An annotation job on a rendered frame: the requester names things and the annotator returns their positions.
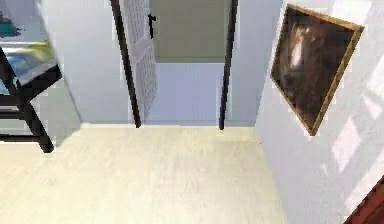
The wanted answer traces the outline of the brown framed wall picture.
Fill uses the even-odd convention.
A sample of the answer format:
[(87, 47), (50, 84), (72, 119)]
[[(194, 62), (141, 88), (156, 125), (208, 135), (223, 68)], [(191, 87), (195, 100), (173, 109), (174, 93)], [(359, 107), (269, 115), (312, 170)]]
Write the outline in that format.
[(286, 5), (270, 77), (309, 135), (317, 134), (363, 31), (362, 25)]

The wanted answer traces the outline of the white panelled room door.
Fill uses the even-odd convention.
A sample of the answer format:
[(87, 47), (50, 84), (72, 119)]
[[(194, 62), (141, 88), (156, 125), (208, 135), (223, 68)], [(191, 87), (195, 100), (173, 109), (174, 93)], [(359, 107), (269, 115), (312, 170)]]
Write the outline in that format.
[(158, 87), (149, 26), (149, 0), (119, 0), (119, 3), (140, 120), (145, 123)]

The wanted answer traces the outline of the teal object on table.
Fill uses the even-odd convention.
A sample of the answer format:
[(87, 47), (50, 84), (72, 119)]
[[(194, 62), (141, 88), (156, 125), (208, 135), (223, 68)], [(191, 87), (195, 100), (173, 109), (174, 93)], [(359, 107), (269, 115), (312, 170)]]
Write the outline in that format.
[(5, 18), (0, 11), (0, 38), (14, 37), (19, 34), (19, 28), (17, 28), (9, 18)]

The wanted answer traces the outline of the red-brown wooden furniture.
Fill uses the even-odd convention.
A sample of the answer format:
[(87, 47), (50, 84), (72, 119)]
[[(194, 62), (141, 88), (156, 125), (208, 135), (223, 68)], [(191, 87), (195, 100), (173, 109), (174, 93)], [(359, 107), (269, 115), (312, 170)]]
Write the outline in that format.
[(384, 176), (343, 224), (384, 224)]

